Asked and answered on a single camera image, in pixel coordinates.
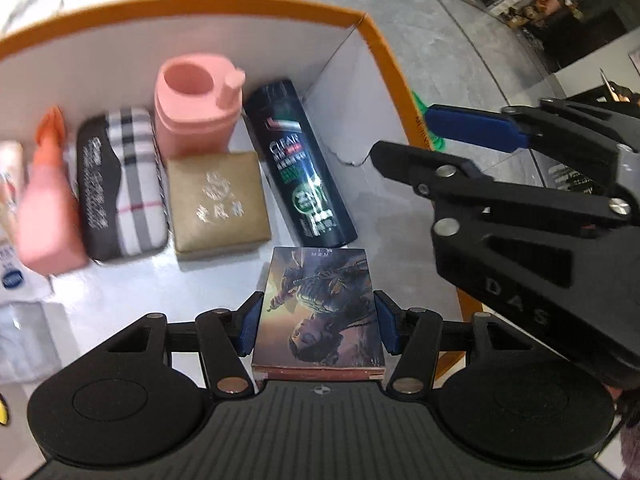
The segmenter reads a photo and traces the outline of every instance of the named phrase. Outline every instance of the tan box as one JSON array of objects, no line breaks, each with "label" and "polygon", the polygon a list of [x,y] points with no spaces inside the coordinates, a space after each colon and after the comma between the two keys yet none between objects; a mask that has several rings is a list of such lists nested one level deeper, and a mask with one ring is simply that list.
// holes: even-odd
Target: tan box
[{"label": "tan box", "polygon": [[255,152],[190,156],[166,169],[179,258],[249,251],[271,239]]}]

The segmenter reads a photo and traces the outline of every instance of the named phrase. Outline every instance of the plaid pattern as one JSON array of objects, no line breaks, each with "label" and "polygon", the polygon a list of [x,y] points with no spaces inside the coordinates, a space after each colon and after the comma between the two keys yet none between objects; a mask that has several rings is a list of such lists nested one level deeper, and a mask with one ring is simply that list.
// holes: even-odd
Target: plaid pattern
[{"label": "plaid pattern", "polygon": [[122,166],[116,200],[120,251],[136,256],[161,249],[168,230],[151,116],[144,108],[124,108],[106,119],[111,149]]}]

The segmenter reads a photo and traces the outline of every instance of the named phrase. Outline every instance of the pink container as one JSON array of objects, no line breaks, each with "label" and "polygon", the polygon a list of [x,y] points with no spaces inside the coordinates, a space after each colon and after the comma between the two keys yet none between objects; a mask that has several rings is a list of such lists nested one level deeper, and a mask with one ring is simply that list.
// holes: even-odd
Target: pink container
[{"label": "pink container", "polygon": [[78,200],[66,180],[65,123],[53,107],[40,121],[29,183],[17,213],[15,248],[25,267],[46,276],[84,267]]},{"label": "pink container", "polygon": [[156,80],[156,140],[162,160],[228,151],[242,109],[244,72],[224,56],[169,59]]}]

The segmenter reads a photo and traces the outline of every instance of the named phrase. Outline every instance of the textured black surface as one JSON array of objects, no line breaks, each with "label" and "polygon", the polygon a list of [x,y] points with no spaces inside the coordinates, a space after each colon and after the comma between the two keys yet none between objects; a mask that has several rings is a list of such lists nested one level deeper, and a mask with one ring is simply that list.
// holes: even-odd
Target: textured black surface
[{"label": "textured black surface", "polygon": [[176,449],[196,431],[202,392],[164,363],[166,325],[165,316],[142,317],[34,391],[27,418],[47,456],[122,467]]},{"label": "textured black surface", "polygon": [[595,463],[555,472],[509,471],[453,444],[421,404],[377,383],[271,381],[260,395],[220,404],[182,448],[110,471],[49,463],[34,480],[421,479],[605,480]]},{"label": "textured black surface", "polygon": [[447,427],[483,456],[567,464],[593,456],[613,423],[606,389],[561,359],[469,366],[438,394]]}]

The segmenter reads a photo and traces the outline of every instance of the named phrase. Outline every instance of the book cover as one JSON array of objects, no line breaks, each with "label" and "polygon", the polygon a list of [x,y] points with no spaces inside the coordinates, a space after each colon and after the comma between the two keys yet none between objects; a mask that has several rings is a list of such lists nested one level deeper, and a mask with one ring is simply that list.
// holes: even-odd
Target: book cover
[{"label": "book cover", "polygon": [[382,378],[364,250],[274,248],[252,366],[256,381]]}]

